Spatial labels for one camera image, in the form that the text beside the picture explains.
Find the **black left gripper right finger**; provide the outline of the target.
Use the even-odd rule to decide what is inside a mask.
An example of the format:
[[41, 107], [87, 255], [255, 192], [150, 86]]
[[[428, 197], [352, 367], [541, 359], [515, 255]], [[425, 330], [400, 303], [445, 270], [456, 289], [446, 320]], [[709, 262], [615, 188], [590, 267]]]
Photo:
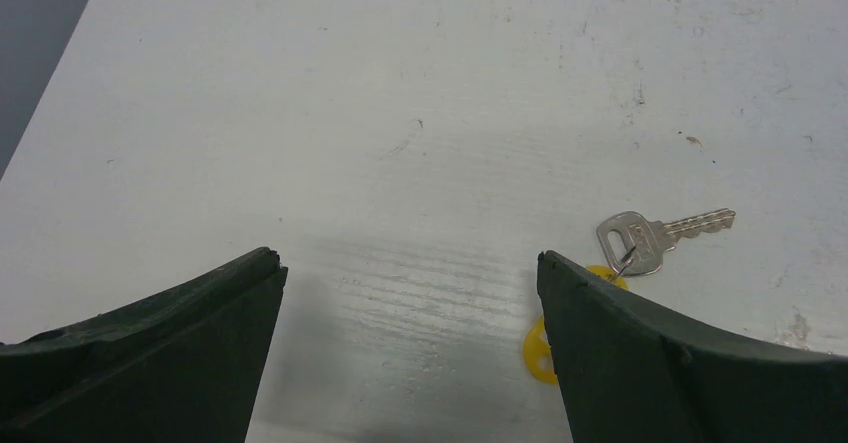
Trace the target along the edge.
[[577, 442], [843, 442], [847, 360], [735, 334], [554, 252], [537, 293]]

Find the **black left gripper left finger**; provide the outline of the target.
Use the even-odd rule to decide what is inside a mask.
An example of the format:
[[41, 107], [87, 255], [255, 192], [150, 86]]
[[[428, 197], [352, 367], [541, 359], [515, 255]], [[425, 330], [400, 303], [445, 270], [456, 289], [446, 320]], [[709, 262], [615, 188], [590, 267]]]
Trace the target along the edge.
[[5, 442], [242, 442], [286, 283], [260, 247], [1, 348]]

